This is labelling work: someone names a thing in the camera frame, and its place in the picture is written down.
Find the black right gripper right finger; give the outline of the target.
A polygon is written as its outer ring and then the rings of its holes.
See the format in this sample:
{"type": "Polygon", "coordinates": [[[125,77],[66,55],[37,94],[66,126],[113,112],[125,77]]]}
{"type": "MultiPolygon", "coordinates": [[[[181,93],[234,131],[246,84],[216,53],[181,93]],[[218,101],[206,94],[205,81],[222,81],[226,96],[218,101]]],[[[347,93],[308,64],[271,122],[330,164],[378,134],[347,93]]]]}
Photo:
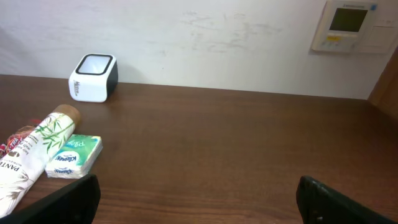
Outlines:
{"type": "Polygon", "coordinates": [[[310,176],[302,176],[296,202],[304,224],[397,224],[310,176]]]}

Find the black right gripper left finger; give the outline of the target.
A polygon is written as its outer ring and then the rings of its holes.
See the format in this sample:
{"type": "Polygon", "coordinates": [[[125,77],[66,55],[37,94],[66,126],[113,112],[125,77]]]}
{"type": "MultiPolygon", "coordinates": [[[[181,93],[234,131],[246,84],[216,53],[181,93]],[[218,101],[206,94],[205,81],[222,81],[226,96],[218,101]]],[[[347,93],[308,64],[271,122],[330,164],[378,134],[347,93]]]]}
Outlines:
{"type": "Polygon", "coordinates": [[[28,207],[1,218],[1,224],[91,224],[100,198],[97,176],[88,174],[28,207]]]}

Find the green white tissue pack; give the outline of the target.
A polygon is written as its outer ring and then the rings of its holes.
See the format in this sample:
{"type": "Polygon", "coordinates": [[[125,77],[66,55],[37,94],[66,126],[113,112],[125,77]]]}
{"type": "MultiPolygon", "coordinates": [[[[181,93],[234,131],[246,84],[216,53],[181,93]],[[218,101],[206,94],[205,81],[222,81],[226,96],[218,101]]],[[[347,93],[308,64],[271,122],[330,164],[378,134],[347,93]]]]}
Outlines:
{"type": "Polygon", "coordinates": [[[102,148],[99,136],[72,134],[46,165],[47,177],[79,179],[87,175],[102,148]]]}

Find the white bamboo print tube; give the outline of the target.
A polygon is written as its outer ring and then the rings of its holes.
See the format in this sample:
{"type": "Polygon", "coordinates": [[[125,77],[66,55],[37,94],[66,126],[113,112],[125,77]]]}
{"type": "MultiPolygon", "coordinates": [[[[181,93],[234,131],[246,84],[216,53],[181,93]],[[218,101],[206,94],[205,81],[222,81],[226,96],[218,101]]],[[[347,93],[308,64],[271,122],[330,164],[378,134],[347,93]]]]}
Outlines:
{"type": "Polygon", "coordinates": [[[1,217],[15,209],[80,120],[76,108],[59,105],[1,159],[1,217]]]}

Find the red orange chocolate bar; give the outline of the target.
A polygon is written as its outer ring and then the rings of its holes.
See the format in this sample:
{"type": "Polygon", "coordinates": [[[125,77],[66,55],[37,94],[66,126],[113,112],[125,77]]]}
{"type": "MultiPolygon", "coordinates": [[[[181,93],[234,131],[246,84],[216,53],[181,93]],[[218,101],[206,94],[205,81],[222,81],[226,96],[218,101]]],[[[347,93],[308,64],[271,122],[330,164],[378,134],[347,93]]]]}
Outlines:
{"type": "Polygon", "coordinates": [[[27,126],[18,129],[1,143],[1,158],[11,152],[24,138],[26,138],[39,124],[41,120],[31,119],[27,126]]]}

